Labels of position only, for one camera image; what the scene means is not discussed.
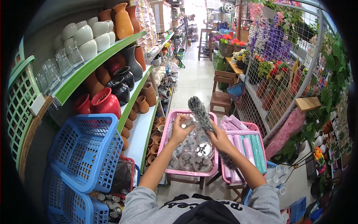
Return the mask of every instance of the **wooden plank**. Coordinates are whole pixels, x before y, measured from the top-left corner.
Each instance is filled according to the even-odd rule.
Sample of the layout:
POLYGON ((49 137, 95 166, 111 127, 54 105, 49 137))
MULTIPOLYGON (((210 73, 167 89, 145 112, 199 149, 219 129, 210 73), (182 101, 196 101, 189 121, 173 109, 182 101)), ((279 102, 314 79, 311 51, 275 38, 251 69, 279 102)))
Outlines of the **wooden plank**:
POLYGON ((32 119, 29 129, 27 130, 23 148, 21 150, 20 163, 19 163, 19 176, 20 176, 20 180, 22 181, 23 184, 25 183, 26 159, 27 159, 27 155, 28 155, 28 152, 30 149, 32 139, 34 138, 36 129, 39 126, 40 121, 42 120, 42 117, 44 116, 45 112, 47 111, 48 107, 52 104, 52 102, 53 102, 52 96, 45 97, 44 105, 42 105, 37 116, 34 117, 34 119, 32 119))
POLYGON ((297 98, 295 103, 301 111, 314 110, 321 106, 318 97, 297 98))

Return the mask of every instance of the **dark gray vase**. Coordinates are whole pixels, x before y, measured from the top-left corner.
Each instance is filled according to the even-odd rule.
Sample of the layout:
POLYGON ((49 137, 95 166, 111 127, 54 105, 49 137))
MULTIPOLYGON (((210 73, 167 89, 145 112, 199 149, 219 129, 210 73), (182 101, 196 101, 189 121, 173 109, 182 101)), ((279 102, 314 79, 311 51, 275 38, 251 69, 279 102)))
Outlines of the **dark gray vase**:
POLYGON ((129 71, 133 74, 134 81, 137 82, 143 77, 143 69, 134 57, 134 50, 135 44, 131 44, 122 49, 120 54, 126 61, 126 66, 130 67, 129 71))

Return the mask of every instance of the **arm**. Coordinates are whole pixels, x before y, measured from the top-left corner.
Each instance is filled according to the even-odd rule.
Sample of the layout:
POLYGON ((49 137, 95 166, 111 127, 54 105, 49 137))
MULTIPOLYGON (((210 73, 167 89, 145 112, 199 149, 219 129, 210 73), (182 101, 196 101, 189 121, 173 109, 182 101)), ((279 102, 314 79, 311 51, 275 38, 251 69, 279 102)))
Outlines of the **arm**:
POLYGON ((182 129, 180 127, 180 123, 182 120, 187 120, 187 119, 189 119, 189 117, 184 114, 177 115, 173 123, 173 131, 168 144, 166 144, 166 146, 163 148, 160 154, 157 155, 157 158, 148 167, 143 177, 141 177, 138 186, 147 187, 155 191, 156 187, 158 186, 160 180, 163 177, 165 169, 168 166, 168 163, 170 161, 174 149, 181 142, 184 141, 184 139, 189 134, 189 132, 195 127, 194 125, 192 125, 186 129, 182 129))
POLYGON ((267 184, 260 171, 258 171, 258 169, 248 159, 246 159, 246 157, 241 154, 235 146, 233 146, 228 139, 225 130, 219 129, 213 121, 211 121, 211 124, 216 132, 216 137, 214 133, 208 132, 211 141, 219 151, 226 153, 237 165, 249 187, 251 189, 255 189, 261 185, 267 184))

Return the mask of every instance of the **green shelf edge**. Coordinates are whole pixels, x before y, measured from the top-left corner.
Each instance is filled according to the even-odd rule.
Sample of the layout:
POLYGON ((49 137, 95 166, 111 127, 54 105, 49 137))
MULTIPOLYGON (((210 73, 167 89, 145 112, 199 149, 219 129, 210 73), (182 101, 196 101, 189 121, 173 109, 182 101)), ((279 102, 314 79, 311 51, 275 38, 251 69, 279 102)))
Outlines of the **green shelf edge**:
POLYGON ((81 68, 77 70, 75 74, 71 76, 69 80, 55 93, 54 97, 63 105, 75 89, 101 64, 112 57, 115 53, 119 52, 129 44, 135 42, 139 38, 143 37, 147 33, 145 31, 136 33, 130 37, 127 37, 106 50, 100 52, 96 57, 85 63, 81 68))
POLYGON ((128 118, 129 112, 131 111, 135 100, 137 99, 140 91, 142 90, 142 87, 144 86, 145 82, 147 81, 148 76, 152 72, 152 70, 153 70, 153 65, 147 67, 146 71, 143 74, 143 78, 139 81, 137 88, 134 90, 132 97, 129 99, 129 101, 126 105, 126 108, 122 112, 122 115, 119 118, 118 125, 117 125, 117 130, 119 133, 122 132, 124 124, 126 123, 126 120, 128 118))
POLYGON ((144 146, 144 150, 143 150, 143 157, 142 157, 142 162, 141 162, 141 166, 140 166, 140 173, 141 174, 143 174, 144 160, 145 160, 145 155, 146 155, 145 151, 146 151, 146 148, 148 147, 148 141, 149 141, 149 138, 150 138, 150 131, 152 130, 152 125, 153 125, 153 122, 154 122, 156 111, 158 109, 159 101, 160 101, 160 97, 158 97, 158 99, 157 99, 157 104, 155 105, 152 120, 151 120, 150 125, 149 125, 147 139, 145 141, 145 146, 144 146))

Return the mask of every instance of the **gray sweatshirt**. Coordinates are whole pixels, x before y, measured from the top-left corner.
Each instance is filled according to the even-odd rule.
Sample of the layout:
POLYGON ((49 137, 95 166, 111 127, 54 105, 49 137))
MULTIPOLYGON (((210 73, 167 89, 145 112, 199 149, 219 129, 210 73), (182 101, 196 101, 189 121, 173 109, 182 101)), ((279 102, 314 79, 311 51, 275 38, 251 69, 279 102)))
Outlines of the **gray sweatshirt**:
MULTIPOLYGON (((264 184, 252 191, 248 207, 229 201, 221 201, 241 224, 283 224, 280 214, 279 197, 272 187, 264 184)), ((126 196, 125 207, 119 224, 124 223, 173 223, 180 215, 205 202, 189 198, 174 201, 163 207, 158 206, 155 193, 146 187, 136 187, 126 196)))

